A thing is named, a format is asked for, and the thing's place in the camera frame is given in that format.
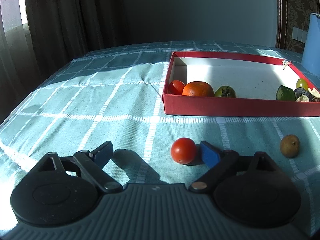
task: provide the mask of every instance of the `red tomato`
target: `red tomato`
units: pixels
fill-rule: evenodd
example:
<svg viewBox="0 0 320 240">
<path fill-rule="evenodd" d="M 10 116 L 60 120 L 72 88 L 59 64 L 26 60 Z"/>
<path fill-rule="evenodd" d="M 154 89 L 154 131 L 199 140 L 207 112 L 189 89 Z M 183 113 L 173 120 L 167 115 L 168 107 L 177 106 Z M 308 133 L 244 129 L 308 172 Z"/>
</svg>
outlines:
<svg viewBox="0 0 320 240">
<path fill-rule="evenodd" d="M 180 80 L 173 80 L 169 84 L 169 93 L 174 95 L 182 95 L 185 85 Z"/>
<path fill-rule="evenodd" d="M 189 138 L 180 138 L 171 146 L 172 159 L 181 164 L 191 163 L 197 154 L 195 142 Z"/>
</svg>

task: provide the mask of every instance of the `teal checkered tablecloth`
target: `teal checkered tablecloth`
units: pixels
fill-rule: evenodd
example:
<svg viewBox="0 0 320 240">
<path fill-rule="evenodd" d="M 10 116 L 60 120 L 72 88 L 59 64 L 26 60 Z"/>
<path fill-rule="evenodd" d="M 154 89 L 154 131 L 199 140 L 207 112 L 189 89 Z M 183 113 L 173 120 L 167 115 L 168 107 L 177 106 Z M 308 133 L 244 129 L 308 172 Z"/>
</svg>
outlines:
<svg viewBox="0 0 320 240">
<path fill-rule="evenodd" d="M 320 80 L 301 67 L 301 54 L 229 42 L 129 45 L 74 59 L 36 89 L 0 128 L 0 235 L 17 222 L 10 207 L 12 190 L 45 153 L 70 156 L 109 140 L 116 151 L 103 170 L 120 183 L 189 186 L 208 168 L 171 159 L 170 147 L 180 137 L 196 143 L 206 140 L 241 155 L 267 152 L 301 193 L 294 224 L 308 235 L 320 227 L 320 118 L 168 116 L 161 100 L 164 80 L 172 51 L 183 50 L 285 58 L 320 87 Z M 279 142 L 287 134 L 301 141 L 300 155 L 294 159 L 279 152 Z"/>
</svg>

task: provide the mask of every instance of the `green tomato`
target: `green tomato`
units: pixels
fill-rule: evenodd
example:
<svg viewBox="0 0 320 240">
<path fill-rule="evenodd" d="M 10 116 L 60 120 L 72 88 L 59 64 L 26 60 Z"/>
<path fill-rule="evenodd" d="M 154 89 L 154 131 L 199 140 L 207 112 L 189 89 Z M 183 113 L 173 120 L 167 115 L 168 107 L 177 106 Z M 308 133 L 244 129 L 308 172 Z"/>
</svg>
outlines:
<svg viewBox="0 0 320 240">
<path fill-rule="evenodd" d="M 303 78 L 298 79 L 296 88 L 304 88 L 306 91 L 308 91 L 308 87 L 308 83 Z"/>
<path fill-rule="evenodd" d="M 218 98 L 221 98 L 221 97 L 236 98 L 237 97 L 234 89 L 229 86 L 219 87 L 218 90 L 214 93 L 214 96 Z"/>
</svg>

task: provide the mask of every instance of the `gray wall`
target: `gray wall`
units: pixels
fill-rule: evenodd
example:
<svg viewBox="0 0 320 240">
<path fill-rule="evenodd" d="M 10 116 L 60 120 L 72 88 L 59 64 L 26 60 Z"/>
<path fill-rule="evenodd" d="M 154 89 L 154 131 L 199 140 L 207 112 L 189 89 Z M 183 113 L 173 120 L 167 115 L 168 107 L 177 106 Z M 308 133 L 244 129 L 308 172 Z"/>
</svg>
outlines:
<svg viewBox="0 0 320 240">
<path fill-rule="evenodd" d="M 275 46 L 277 0 L 124 0 L 132 43 L 219 40 Z"/>
</svg>

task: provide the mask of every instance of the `brown kiwi fruit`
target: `brown kiwi fruit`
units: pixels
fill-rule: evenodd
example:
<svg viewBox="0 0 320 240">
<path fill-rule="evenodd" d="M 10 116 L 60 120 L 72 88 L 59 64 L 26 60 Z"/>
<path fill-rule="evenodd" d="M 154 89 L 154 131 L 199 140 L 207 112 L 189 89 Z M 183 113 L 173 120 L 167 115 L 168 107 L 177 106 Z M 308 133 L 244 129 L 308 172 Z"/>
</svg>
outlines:
<svg viewBox="0 0 320 240">
<path fill-rule="evenodd" d="M 289 134 L 282 138 L 280 151 L 287 158 L 294 158 L 299 154 L 300 141 L 296 135 Z"/>
</svg>

